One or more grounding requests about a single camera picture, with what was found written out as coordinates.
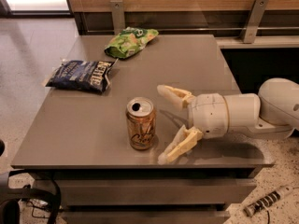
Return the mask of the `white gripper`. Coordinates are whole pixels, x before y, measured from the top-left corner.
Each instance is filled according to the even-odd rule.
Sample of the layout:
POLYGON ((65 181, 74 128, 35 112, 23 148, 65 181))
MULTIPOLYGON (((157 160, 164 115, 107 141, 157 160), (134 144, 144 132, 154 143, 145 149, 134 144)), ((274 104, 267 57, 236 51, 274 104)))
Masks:
POLYGON ((217 94, 201 94, 195 97, 190 91, 167 85, 158 85, 157 92, 181 111, 188 107, 190 129, 183 125, 173 141, 158 157, 160 165, 171 163, 190 151, 202 138, 223 137, 228 131, 228 109, 224 97, 217 94))

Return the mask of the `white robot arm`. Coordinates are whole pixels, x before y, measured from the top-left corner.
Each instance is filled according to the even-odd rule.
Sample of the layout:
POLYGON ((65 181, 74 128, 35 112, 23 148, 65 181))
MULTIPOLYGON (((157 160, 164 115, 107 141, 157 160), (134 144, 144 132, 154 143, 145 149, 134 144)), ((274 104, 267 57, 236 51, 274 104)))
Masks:
POLYGON ((242 133, 258 139, 284 139, 299 130, 299 84, 285 78, 266 80, 259 92, 192 95, 160 85, 157 91, 178 110, 188 110, 188 124, 158 157, 161 165, 175 161, 199 140, 242 133))

